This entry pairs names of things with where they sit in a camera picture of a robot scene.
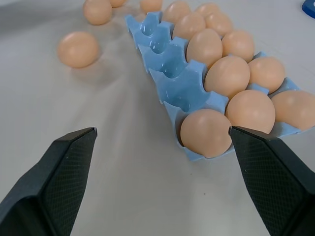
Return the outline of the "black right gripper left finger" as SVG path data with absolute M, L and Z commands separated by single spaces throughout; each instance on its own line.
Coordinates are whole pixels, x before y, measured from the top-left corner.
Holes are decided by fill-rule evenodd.
M 96 138 L 90 127 L 51 143 L 0 203 L 0 236 L 70 236 Z

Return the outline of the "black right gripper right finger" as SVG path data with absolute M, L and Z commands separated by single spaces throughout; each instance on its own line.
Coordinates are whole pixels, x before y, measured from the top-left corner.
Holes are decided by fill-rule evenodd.
M 277 137 L 239 126 L 228 133 L 270 236 L 315 236 L 315 172 Z

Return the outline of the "blue plastic egg tray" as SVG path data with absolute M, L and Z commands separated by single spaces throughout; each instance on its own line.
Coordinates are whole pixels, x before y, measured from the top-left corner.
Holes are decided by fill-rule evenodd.
M 181 124 L 188 114 L 200 109 L 224 114 L 228 98 L 214 91 L 205 91 L 206 65 L 195 60 L 186 61 L 184 53 L 188 41 L 178 37 L 172 39 L 174 24 L 162 21 L 162 15 L 161 11 L 149 12 L 141 22 L 132 15 L 126 15 L 126 27 L 146 72 L 156 85 L 159 101 L 167 110 L 177 144 L 190 161 L 202 160 L 204 156 L 183 146 Z

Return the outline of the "blue object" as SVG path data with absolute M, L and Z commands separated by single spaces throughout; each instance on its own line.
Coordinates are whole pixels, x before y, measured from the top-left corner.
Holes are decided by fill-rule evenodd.
M 305 0 L 301 8 L 308 16 L 315 19 L 315 0 Z

